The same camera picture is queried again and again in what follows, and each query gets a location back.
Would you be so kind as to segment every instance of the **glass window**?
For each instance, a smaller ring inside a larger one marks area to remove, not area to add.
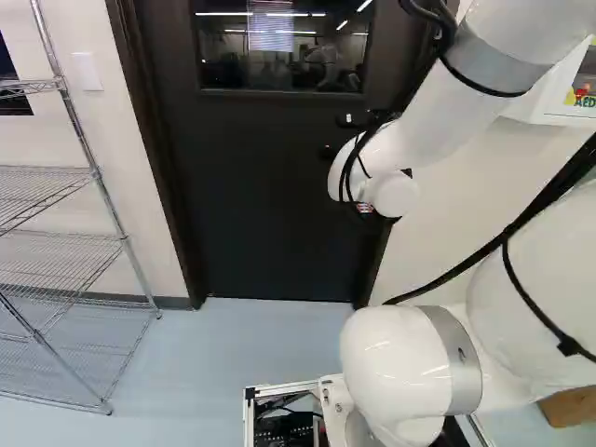
[[[203,88],[362,92],[373,0],[196,0]]]
[[[15,66],[8,54],[7,45],[2,37],[0,31],[0,79],[19,79]],[[18,98],[10,98],[3,100],[2,96],[6,94],[0,89],[0,115],[33,115],[31,106],[27,101],[27,97],[20,96]]]
[[[581,107],[596,107],[596,37],[588,47],[586,57],[581,62],[579,71],[565,104]]]

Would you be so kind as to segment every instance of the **door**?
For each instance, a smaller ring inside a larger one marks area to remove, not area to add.
[[[355,134],[338,117],[382,108],[404,84],[420,23],[396,0],[134,6],[197,241],[178,250],[203,260],[187,282],[214,296],[366,299],[390,225],[366,228],[329,199],[320,153]]]

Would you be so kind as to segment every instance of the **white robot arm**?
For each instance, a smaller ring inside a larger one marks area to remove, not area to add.
[[[590,0],[476,0],[455,43],[437,61],[403,115],[387,123],[360,153],[351,170],[357,201],[386,217],[400,217],[416,203],[415,169],[450,155],[484,131],[557,61],[596,30]],[[335,158],[328,190],[339,200],[341,172],[354,148]]]
[[[593,33],[595,22],[591,0],[474,2],[454,45],[402,117],[364,146],[370,178],[354,164],[354,197],[388,217],[407,213],[419,191],[400,170],[434,163],[486,129],[511,98]],[[354,141],[344,146],[329,174],[336,200],[353,147]],[[444,415],[522,405],[596,384],[596,275],[589,259],[569,262],[596,252],[595,199],[596,183],[589,183],[527,224],[476,270],[465,304],[384,305],[354,314],[341,336],[339,381],[377,441],[428,446]],[[537,312],[507,265],[515,266]],[[561,336],[538,312],[586,354],[564,355]],[[330,411],[324,411],[327,421]]]

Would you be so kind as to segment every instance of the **metal extrusion frame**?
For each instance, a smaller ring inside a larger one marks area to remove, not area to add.
[[[309,394],[318,398],[318,380],[291,382],[282,385],[249,386],[244,388],[242,414],[244,422],[244,447],[254,447],[254,407],[256,400],[294,396],[296,400]]]
[[[249,386],[244,389],[244,395],[242,399],[243,403],[243,424],[244,424],[244,444],[243,447],[254,447],[254,419],[255,419],[255,404],[258,400],[274,400],[275,398],[287,398],[288,396],[294,396],[297,400],[312,394],[321,400],[321,406],[323,407],[323,415],[325,414],[325,405],[323,400],[333,398],[330,394],[325,393],[325,388],[329,387],[332,383],[334,376],[321,377],[318,380],[304,381],[304,382],[293,382],[288,384],[273,385],[273,386]],[[469,434],[475,436],[482,447],[494,447],[495,444],[492,439],[487,435],[486,431],[482,427],[482,424],[475,413],[462,414],[456,416],[458,424],[461,426],[469,425]]]

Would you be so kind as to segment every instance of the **aluminum frame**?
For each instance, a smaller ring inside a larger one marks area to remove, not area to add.
[[[272,386],[249,386],[245,388],[243,395],[243,424],[244,424],[244,447],[254,447],[254,407],[255,401],[267,398],[283,398],[295,395],[300,399],[308,394],[314,395],[321,400],[319,386],[325,385],[325,378],[304,382],[293,382]],[[487,435],[475,413],[456,416],[458,424],[468,424],[471,433],[477,437],[482,447],[494,447],[493,440]]]

